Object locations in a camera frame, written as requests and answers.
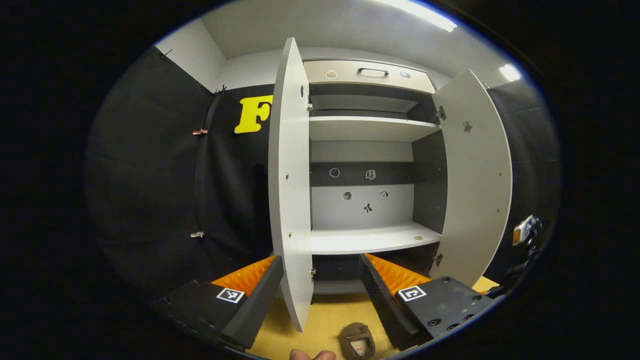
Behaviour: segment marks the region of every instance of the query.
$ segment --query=open cabinet door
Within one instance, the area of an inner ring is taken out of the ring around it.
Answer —
[[[314,292],[309,195],[309,82],[293,38],[285,43],[276,75],[269,125],[269,215],[273,251],[282,256],[280,287],[298,331]]]
[[[433,94],[447,154],[447,211],[430,275],[473,286],[500,245],[511,205],[511,154],[502,120],[467,70]]]

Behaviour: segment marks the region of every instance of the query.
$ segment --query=ceiling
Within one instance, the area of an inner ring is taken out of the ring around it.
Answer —
[[[202,20],[227,59],[281,49],[287,37],[295,37],[299,47],[395,56],[452,78],[466,69],[494,76],[510,62],[459,23],[447,32],[371,0],[240,0]]]

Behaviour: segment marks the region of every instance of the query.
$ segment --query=white shelf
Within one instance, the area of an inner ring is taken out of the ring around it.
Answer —
[[[429,122],[383,117],[309,117],[309,137],[312,141],[414,142],[438,130],[440,125]]]
[[[440,241],[440,234],[415,222],[369,229],[311,230],[313,255],[361,254],[407,249]]]

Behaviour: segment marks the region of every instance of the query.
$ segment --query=finger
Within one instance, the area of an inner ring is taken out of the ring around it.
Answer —
[[[335,360],[335,352],[322,350],[313,360]]]
[[[289,360],[311,360],[311,357],[307,355],[307,353],[305,353],[304,351],[291,349],[291,353],[289,354]]]

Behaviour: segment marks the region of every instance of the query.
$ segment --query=ceiling light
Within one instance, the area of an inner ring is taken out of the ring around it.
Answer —
[[[521,73],[519,73],[519,71],[517,71],[516,68],[514,68],[511,64],[507,64],[501,67],[500,72],[509,81],[514,81],[522,77]]]
[[[425,8],[424,5],[413,3],[409,0],[374,0],[374,1],[393,6],[400,10],[404,10],[408,13],[412,13],[417,17],[427,20],[428,22],[434,25],[437,25],[442,29],[447,30],[448,32],[452,32],[453,29],[456,26],[458,26],[453,22],[451,22],[451,20],[447,19],[446,17]]]

